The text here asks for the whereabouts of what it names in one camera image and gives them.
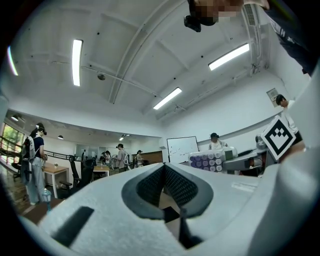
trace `wooden floor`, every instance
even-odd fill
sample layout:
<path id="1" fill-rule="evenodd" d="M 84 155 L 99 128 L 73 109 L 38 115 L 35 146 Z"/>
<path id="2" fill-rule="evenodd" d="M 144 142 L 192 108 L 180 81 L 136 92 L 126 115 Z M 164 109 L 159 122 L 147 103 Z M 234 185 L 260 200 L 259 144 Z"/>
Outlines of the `wooden floor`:
<path id="1" fill-rule="evenodd" d="M 26 186 L 21 182 L 21 178 L 14 180 L 12 172 L 3 168 L 1 178 L 7 190 L 7 196 L 14 206 L 16 212 L 20 215 L 30 207 Z"/>

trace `laboratory room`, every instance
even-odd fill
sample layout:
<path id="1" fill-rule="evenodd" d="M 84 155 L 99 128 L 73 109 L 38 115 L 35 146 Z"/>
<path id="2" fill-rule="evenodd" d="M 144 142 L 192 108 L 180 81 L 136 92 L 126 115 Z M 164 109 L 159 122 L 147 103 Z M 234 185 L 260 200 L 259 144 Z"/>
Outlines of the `laboratory room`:
<path id="1" fill-rule="evenodd" d="M 314 2 L 5 2 L 4 248 L 26 253 L 17 246 L 25 241 L 48 256 L 316 249 Z"/>

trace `whiteboard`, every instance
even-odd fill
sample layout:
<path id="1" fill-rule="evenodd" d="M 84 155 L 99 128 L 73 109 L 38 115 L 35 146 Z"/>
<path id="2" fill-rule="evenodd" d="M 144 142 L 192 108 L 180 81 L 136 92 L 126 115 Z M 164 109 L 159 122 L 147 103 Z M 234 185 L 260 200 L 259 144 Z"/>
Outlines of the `whiteboard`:
<path id="1" fill-rule="evenodd" d="M 199 152 L 197 138 L 168 138 L 166 140 L 169 152 L 170 163 L 184 163 L 187 162 L 190 153 Z"/>

